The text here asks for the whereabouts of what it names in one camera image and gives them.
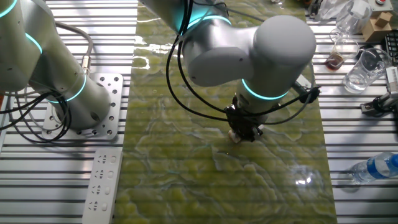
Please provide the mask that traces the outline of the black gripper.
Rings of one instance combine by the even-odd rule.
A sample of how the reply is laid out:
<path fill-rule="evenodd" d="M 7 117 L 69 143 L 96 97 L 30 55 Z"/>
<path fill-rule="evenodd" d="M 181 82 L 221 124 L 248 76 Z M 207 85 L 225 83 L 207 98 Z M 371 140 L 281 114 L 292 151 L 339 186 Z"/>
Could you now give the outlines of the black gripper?
<path fill-rule="evenodd" d="M 232 142 L 255 141 L 263 135 L 260 128 L 262 123 L 256 117 L 249 116 L 242 108 L 231 104 L 224 108 L 224 112 L 230 126 L 229 138 Z M 250 126 L 249 136 L 243 126 Z"/>

